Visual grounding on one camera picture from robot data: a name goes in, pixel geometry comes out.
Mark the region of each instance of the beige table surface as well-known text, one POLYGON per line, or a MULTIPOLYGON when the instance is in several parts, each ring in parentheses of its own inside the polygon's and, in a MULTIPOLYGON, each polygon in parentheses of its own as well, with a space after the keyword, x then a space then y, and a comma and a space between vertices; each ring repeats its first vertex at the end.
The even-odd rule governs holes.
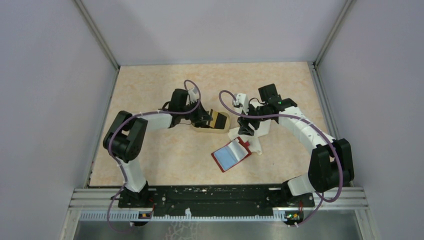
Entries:
MULTIPOLYGON (((171 99, 174 89, 184 88, 185 79, 198 85, 205 109, 217 111, 226 111, 218 100, 220 90, 259 98, 258 88, 274 83, 283 99, 292 98, 310 120, 327 130, 306 62, 144 65, 121 67, 101 139, 119 111, 157 110, 171 99)), ((224 100, 231 104, 229 95, 224 100)), ((231 114, 231 128, 235 127, 237 117, 231 114)), ((222 173, 211 153, 229 141, 226 133, 196 132, 180 124, 146 133, 138 160, 150 185, 282 183, 308 170, 306 149, 274 121, 270 133, 259 138, 263 154, 253 153, 222 173)), ((117 164, 100 146, 90 185, 122 183, 117 164)))

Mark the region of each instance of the metal frame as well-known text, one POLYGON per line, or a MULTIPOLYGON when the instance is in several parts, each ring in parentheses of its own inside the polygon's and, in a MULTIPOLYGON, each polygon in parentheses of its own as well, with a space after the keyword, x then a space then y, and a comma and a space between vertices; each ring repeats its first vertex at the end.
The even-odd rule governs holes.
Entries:
MULTIPOLYGON (((90 14, 88 13, 86 7, 84 6, 82 0, 72 0, 75 3, 76 8, 80 12, 82 18, 84 19, 87 27, 90 29, 100 48, 102 49, 105 56, 109 59, 111 64, 116 69, 115 74, 115 82, 113 87, 111 88, 111 95, 115 88, 115 83, 118 78, 120 65, 117 63, 115 57, 112 54, 109 46, 104 40, 101 32, 97 28, 90 14)), ((322 113, 326 122, 326 126, 328 128, 328 132, 339 138, 339 131, 337 129, 336 121, 333 118, 331 106, 329 99, 327 97, 327 93, 325 90, 325 85, 322 81, 319 66, 324 59, 328 49, 330 48, 333 40, 337 36, 337 33, 340 31, 343 22, 345 21, 346 15, 351 10, 352 6, 356 0, 346 0, 339 16, 337 17, 336 22, 334 23, 333 28, 328 34, 327 39, 325 40, 321 50, 315 61, 308 62, 309 70, 311 73, 311 77, 313 80, 313 84, 315 87, 315 91, 318 96, 318 100, 322 109, 322 113)), ((106 115, 108 112, 108 108, 110 105, 110 101, 107 104, 107 108, 105 110, 104 119, 106 119, 106 115)), ((103 129, 103 126, 98 130, 98 141, 100 141, 100 135, 103 129)), ((93 151, 94 161, 97 148, 93 151)), ((90 168, 89 174, 87 175, 86 185, 88 186, 90 182, 90 176, 92 173, 92 169, 90 168)), ((71 201, 69 203, 69 208, 66 214, 65 222, 63 224, 62 232, 60 235, 61 240, 73 240, 75 236, 75 232, 77 230, 77 225, 79 221, 105 221, 106 220, 106 212, 109 207, 111 196, 113 196, 118 191, 118 188, 81 188, 75 189, 72 195, 71 201)), ((332 197, 335 195, 337 189, 332 189, 325 192, 326 197, 332 197)), ((318 204, 319 197, 314 194, 315 204, 318 204)), ((296 207, 275 207, 273 208, 274 215, 272 216, 263 216, 263 217, 192 217, 189 212, 186 212, 186 216, 178 216, 178 217, 152 217, 151 221, 281 221, 282 211, 292 211, 296 210, 296 207)), ((140 221, 137 219, 138 213, 142 212, 150 212, 151 208, 118 208, 118 202, 115 202, 112 205, 111 211, 111 220, 113 221, 140 221)), ((355 210, 356 218, 358 221, 358 228, 362 234, 363 239, 380 239, 380 235, 376 230, 376 224, 372 217, 372 213, 370 211, 367 198, 365 196, 364 190, 362 187, 345 187, 343 188, 342 194, 340 198, 333 203, 324 202, 320 207, 319 211, 323 210, 355 210)))

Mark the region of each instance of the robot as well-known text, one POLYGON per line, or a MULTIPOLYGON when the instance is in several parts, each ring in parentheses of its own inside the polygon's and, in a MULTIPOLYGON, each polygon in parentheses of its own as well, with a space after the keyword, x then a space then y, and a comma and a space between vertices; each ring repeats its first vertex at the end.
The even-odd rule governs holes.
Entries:
MULTIPOLYGON (((276 121, 279 125, 288 128, 297 137, 308 150, 311 157, 307 173, 283 183, 273 185, 273 191, 267 191, 268 189, 271 190, 269 185, 264 185, 264 190, 260 191, 257 191, 260 186, 255 187, 256 192, 254 195, 264 194, 263 196, 258 196, 258 198, 266 198, 267 200, 272 198, 272 204, 267 203, 266 207, 275 207, 279 205, 294 206, 299 202, 303 201, 306 203, 308 199, 311 200, 312 192, 324 193, 337 186, 349 186, 350 181, 354 179, 352 151, 349 142, 344 138, 336 139, 319 130, 319 128, 306 118, 292 99, 281 98, 274 84, 263 86, 258 90, 261 98, 261 103, 259 105, 255 104, 254 106, 251 101, 249 101, 246 94, 238 93, 233 95, 232 105, 234 110, 227 107, 221 99, 221 94, 223 92, 230 92, 224 90, 219 94, 220 101, 224 107, 231 113, 239 115, 237 119, 240 125, 238 134, 254 136, 255 131, 260 129, 261 123, 267 120, 276 121)), ((201 126, 211 121, 211 116, 205 111, 200 101, 201 95, 199 89, 195 85, 195 88, 192 89, 175 89, 171 100, 166 102, 158 111, 143 114, 131 114, 126 111, 120 111, 117 114, 103 140, 103 147, 107 149, 109 154, 118 162, 125 178, 124 185, 112 199, 114 200, 119 196, 118 206, 120 208, 151 207, 154 196, 162 195, 160 191, 164 191, 163 196, 168 194, 166 192, 168 190, 165 188, 172 188, 173 186, 164 186, 163 188, 149 187, 142 173, 140 164, 135 159, 141 151, 146 132, 173 128, 177 126, 182 119, 190 120, 190 122, 196 126, 201 126)), ((218 201, 212 196, 209 198, 211 202, 218 201)), ((183 202, 183 204, 181 203, 184 205, 183 208, 187 206, 194 208, 194 206, 197 206, 195 200, 193 200, 194 197, 193 199, 189 197, 179 199, 184 199, 184 201, 179 202, 183 202)), ((309 201, 309 207, 314 204, 315 203, 309 201)), ((158 214, 169 214, 170 208, 165 207, 167 206, 165 201, 163 202, 163 206, 163 210, 158 214)), ((266 207, 263 208, 264 214, 269 213, 266 207)), ((184 214, 184 212, 179 211, 175 214, 184 214)), ((285 218, 286 224, 297 225, 302 222, 303 215, 294 212, 293 214, 287 214, 285 218)))

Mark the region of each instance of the wall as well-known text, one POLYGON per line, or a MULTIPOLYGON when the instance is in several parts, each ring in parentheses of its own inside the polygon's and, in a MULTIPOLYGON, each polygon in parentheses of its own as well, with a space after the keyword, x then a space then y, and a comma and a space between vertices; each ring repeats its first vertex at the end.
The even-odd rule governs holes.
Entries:
POLYGON ((312 61, 345 0, 83 0, 120 65, 312 61))
POLYGON ((357 1, 320 66, 382 239, 424 235, 424 1, 357 1))
POLYGON ((113 86, 70 0, 0 4, 0 233, 58 239, 113 86))

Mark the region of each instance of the black base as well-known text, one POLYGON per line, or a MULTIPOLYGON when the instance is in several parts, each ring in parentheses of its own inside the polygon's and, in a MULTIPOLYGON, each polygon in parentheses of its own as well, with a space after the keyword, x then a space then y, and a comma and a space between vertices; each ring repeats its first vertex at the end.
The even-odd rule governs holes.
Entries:
MULTIPOLYGON (((244 185, 182 185, 147 186, 143 197, 131 197, 122 192, 120 208, 151 208, 156 217, 185 216, 190 208, 193 217, 272 216, 274 207, 297 207, 287 203, 280 190, 281 184, 244 185)), ((307 193, 298 198, 304 207, 314 207, 307 193)))

